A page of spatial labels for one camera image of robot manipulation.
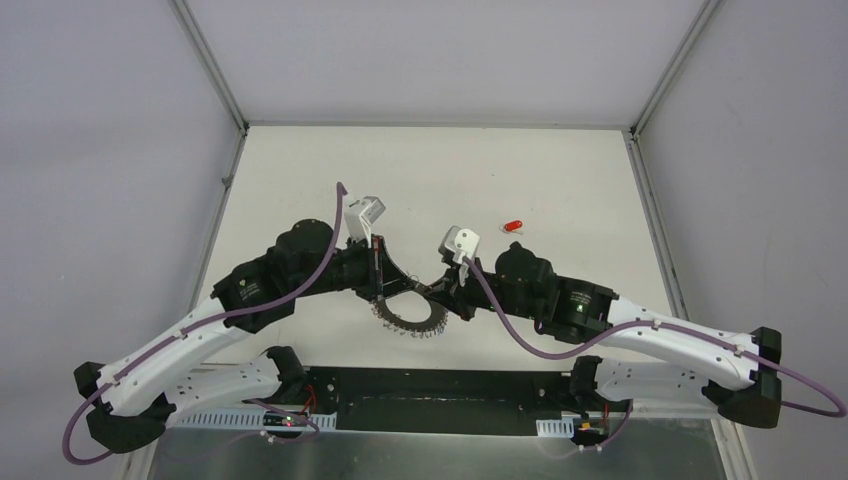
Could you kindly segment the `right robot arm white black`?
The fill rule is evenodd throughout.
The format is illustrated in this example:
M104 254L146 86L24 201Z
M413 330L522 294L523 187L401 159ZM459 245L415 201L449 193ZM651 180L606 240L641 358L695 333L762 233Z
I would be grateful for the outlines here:
M782 383L779 331L717 330L660 314L589 281L559 276L514 242L493 272L473 273L442 248L445 274L424 296L464 320L479 309L532 321L534 331L575 347L569 400L583 410L636 398L711 406L754 428L777 426Z

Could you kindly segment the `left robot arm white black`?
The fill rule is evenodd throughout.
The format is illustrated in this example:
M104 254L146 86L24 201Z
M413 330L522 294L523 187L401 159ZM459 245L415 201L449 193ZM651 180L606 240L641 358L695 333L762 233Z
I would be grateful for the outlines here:
M219 351L291 316L303 297L350 290L388 323L390 298L423 285L390 258L375 234L338 240L339 229L306 219L267 252L240 264L182 320L110 364L86 362L74 380L84 403L76 418L110 454L140 449L194 413L234 402L293 404L307 375L293 348L272 346L243 364L200 374Z

